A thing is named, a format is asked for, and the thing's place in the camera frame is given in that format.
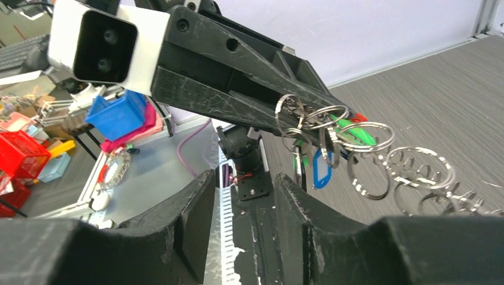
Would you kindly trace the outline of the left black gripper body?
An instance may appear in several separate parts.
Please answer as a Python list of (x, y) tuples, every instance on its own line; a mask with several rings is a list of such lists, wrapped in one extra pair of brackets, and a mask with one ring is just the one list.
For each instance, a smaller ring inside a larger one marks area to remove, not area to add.
[(272, 57), (276, 50), (285, 51), (284, 46), (225, 18), (214, 1), (199, 4), (137, 1), (136, 4), (170, 15), (157, 67), (223, 66), (260, 79), (281, 71), (272, 64)]

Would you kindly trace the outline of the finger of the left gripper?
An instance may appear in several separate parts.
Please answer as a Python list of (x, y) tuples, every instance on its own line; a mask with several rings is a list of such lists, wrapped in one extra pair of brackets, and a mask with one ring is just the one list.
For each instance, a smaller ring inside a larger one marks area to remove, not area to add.
[(316, 146), (321, 143), (315, 130), (305, 129), (302, 135), (293, 132), (299, 126), (299, 106), (294, 107), (292, 115), (276, 110), (282, 96), (287, 96), (288, 102), (300, 99), (307, 113), (323, 108), (306, 99), (281, 71), (260, 79), (229, 66), (160, 66), (155, 71), (151, 94), (159, 103), (234, 125), (257, 128), (278, 137), (292, 135)]
[(355, 114), (355, 110), (329, 92), (308, 60), (298, 58), (282, 50), (276, 50), (272, 57), (272, 64), (293, 80), (297, 89), (311, 103), (320, 107), (342, 105), (348, 108), (349, 116)]

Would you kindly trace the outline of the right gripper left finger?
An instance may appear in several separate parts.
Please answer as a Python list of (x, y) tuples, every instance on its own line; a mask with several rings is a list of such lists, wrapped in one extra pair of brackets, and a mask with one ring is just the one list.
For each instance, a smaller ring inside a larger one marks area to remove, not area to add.
[(74, 219), (1, 220), (2, 284), (203, 284), (216, 175), (112, 229)]

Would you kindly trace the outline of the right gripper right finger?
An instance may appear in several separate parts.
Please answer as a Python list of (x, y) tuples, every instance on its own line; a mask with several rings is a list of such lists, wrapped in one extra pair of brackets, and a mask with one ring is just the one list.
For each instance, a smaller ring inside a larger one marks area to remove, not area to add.
[(352, 220), (275, 179), (285, 284), (502, 284), (503, 218)]

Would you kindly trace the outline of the numbered metal key ring disc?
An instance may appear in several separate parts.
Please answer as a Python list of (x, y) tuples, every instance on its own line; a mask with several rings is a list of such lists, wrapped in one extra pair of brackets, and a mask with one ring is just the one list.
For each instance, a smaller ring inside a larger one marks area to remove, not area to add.
[[(424, 214), (428, 202), (442, 207), (442, 215), (465, 214), (468, 216), (503, 216), (503, 210), (489, 210), (484, 199), (475, 191), (458, 193), (460, 186), (456, 170), (452, 163), (439, 153), (424, 147), (393, 147), (395, 131), (387, 124), (380, 122), (353, 123), (341, 129), (341, 133), (361, 128), (375, 137), (376, 145), (356, 145), (335, 138), (333, 128), (339, 119), (348, 119), (349, 111), (341, 105), (317, 109), (311, 113), (304, 110), (300, 99), (286, 101), (282, 96), (276, 105), (278, 112), (285, 110), (294, 114), (294, 107), (299, 106), (299, 126), (293, 132), (302, 135), (304, 130), (315, 130), (319, 135), (320, 145), (316, 146), (294, 136), (281, 135), (282, 139), (293, 138), (294, 170), (297, 182), (305, 187), (306, 162), (311, 162), (317, 149), (320, 149), (326, 163), (337, 169), (340, 165), (340, 150), (346, 151), (346, 172), (356, 192), (368, 200), (382, 200), (389, 194), (400, 212), (406, 216)], [(374, 194), (364, 186), (355, 171), (356, 158), (369, 159), (383, 171), (386, 188), (381, 194)]]

